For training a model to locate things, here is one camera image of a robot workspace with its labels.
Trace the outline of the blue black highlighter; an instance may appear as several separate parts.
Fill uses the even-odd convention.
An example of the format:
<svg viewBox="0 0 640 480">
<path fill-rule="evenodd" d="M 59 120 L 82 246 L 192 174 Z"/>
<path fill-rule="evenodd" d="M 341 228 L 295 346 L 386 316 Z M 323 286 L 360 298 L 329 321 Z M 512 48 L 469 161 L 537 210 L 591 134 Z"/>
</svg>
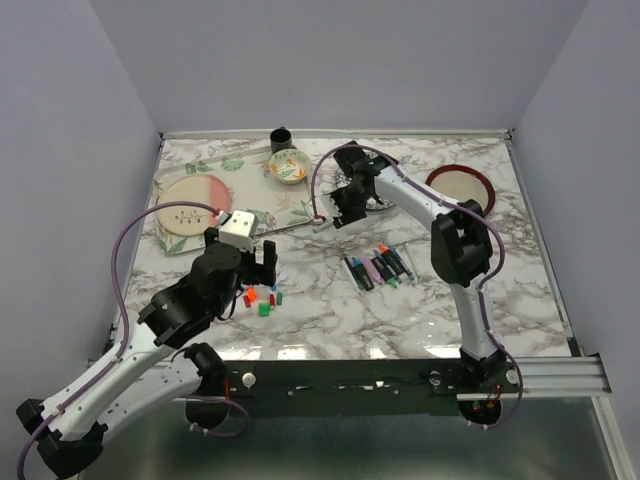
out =
<svg viewBox="0 0 640 480">
<path fill-rule="evenodd" d="M 365 291 L 371 291 L 374 289 L 374 283 L 371 280 L 366 268 L 362 262 L 356 257 L 351 258 L 351 264 L 356 276 L 357 281 L 363 287 Z"/>
</svg>

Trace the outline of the teal capped white marker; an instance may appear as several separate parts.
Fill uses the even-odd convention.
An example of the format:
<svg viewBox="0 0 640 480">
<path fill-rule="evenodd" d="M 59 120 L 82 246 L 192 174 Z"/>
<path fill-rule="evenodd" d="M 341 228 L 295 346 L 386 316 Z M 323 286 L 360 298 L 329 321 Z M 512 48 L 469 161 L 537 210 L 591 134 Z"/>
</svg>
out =
<svg viewBox="0 0 640 480">
<path fill-rule="evenodd" d="M 322 224 L 319 224 L 319 225 L 315 225 L 312 228 L 312 232 L 313 233 L 320 233 L 320 232 L 328 230 L 329 228 L 332 228 L 332 227 L 333 227 L 332 223 L 325 222 L 325 223 L 322 223 Z"/>
</svg>

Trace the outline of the green capped white marker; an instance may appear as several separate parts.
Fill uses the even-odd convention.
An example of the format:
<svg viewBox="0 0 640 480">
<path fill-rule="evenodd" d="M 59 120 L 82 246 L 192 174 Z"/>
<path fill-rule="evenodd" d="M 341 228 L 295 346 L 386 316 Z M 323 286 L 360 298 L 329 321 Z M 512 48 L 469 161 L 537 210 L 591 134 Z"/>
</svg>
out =
<svg viewBox="0 0 640 480">
<path fill-rule="evenodd" d="M 417 267 L 417 263 L 416 263 L 415 257 L 413 255 L 413 252 L 410 249 L 410 246 L 409 246 L 408 242 L 404 242 L 403 248 L 404 248 L 404 250 L 406 252 L 406 255 L 407 255 L 407 258 L 409 260 L 409 264 L 411 266 L 412 275 L 416 279 L 420 278 L 420 271 L 419 271 L 419 269 Z"/>
</svg>

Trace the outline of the green black highlighter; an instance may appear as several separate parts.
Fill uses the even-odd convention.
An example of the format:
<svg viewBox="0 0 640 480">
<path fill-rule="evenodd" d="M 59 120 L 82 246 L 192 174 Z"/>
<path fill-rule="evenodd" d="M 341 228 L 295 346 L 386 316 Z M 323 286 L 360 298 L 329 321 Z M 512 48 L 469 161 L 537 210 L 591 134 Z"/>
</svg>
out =
<svg viewBox="0 0 640 480">
<path fill-rule="evenodd" d="M 392 272 L 392 270 L 389 268 L 389 266 L 385 263 L 383 259 L 381 259 L 378 256 L 375 256 L 372 259 L 372 263 L 386 284 L 391 285 L 393 288 L 398 287 L 399 282 L 397 280 L 396 275 Z"/>
</svg>

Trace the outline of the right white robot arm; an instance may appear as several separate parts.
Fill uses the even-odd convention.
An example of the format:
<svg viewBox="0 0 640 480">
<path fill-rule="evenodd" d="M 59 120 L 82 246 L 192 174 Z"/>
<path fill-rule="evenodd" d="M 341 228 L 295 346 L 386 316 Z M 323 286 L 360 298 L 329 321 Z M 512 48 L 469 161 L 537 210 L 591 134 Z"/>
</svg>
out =
<svg viewBox="0 0 640 480">
<path fill-rule="evenodd" d="M 339 229 L 366 217 L 366 203 L 388 200 L 429 232 L 430 259 L 436 275 L 449 285 L 461 329 L 460 379 L 480 392 L 493 384 L 508 362 L 493 329 L 486 283 L 505 263 L 505 246 L 496 228 L 474 200 L 460 202 L 415 180 L 389 155 L 355 141 L 330 150 L 349 183 L 321 195 Z"/>
</svg>

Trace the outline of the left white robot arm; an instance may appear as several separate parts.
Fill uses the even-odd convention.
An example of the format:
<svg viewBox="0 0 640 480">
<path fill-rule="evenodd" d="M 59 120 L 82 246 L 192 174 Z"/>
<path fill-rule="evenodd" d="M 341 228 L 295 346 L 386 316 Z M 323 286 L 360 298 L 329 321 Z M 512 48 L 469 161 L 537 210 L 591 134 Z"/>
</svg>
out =
<svg viewBox="0 0 640 480">
<path fill-rule="evenodd" d="M 27 399 L 16 415 L 58 479 L 91 465 L 109 435 L 137 413 L 194 391 L 214 393 L 226 365 L 209 344 L 194 337 L 231 312 L 243 285 L 276 282 L 276 244 L 262 245 L 258 261 L 250 237 L 224 230 L 205 233 L 204 252 L 176 283 L 158 291 L 135 322 L 123 322 L 119 342 L 57 394 Z"/>
</svg>

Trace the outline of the orange black highlighter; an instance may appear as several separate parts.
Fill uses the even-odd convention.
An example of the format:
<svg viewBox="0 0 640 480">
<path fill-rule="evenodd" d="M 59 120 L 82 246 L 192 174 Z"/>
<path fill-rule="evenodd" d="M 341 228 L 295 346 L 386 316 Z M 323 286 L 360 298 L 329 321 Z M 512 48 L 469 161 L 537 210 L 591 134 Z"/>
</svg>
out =
<svg viewBox="0 0 640 480">
<path fill-rule="evenodd" d="M 398 261 L 397 257 L 391 251 L 391 249 L 386 247 L 383 244 L 380 244 L 379 251 L 380 251 L 380 256 L 388 265 L 388 267 L 391 269 L 391 271 L 394 273 L 394 275 L 397 277 L 400 277 L 405 272 L 405 269 L 403 268 L 402 264 Z"/>
</svg>

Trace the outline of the green highlighter cap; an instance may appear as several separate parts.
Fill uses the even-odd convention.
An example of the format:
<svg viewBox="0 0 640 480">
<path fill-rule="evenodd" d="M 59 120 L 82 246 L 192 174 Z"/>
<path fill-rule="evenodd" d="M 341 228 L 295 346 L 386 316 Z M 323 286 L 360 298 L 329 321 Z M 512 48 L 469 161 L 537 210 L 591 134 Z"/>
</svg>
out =
<svg viewBox="0 0 640 480">
<path fill-rule="evenodd" d="M 266 302 L 261 302 L 258 304 L 258 315 L 260 317 L 268 317 L 271 312 L 271 305 Z"/>
</svg>

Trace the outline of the purple translucent highlighter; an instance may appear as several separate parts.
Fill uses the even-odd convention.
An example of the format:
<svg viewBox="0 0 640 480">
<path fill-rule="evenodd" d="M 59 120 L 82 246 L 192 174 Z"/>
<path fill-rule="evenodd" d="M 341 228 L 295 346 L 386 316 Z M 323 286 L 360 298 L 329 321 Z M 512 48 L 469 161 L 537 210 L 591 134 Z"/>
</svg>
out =
<svg viewBox="0 0 640 480">
<path fill-rule="evenodd" d="M 375 267 L 374 263 L 369 257 L 363 257 L 361 259 L 361 263 L 365 267 L 367 274 L 371 278 L 371 280 L 377 285 L 384 285 L 385 281 L 381 276 L 380 272 Z"/>
</svg>

